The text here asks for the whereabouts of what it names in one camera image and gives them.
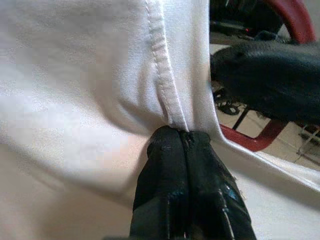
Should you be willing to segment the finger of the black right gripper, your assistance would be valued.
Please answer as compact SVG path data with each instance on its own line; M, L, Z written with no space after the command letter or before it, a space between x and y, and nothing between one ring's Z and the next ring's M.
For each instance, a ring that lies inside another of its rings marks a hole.
M270 119L320 123L320 44L250 41L211 55L211 76Z

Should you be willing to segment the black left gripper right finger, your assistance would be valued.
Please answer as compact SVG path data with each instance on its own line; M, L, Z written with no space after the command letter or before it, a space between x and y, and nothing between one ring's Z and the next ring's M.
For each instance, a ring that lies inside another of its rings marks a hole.
M235 178L203 132L179 133L189 188L193 240L255 240L252 221Z

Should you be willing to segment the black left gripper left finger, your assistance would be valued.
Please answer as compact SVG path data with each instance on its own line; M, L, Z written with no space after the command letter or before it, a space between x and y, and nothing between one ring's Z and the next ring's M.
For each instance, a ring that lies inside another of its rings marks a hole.
M137 179L130 225L137 239L182 239L188 221L188 180L179 132L168 126L149 140L147 161Z

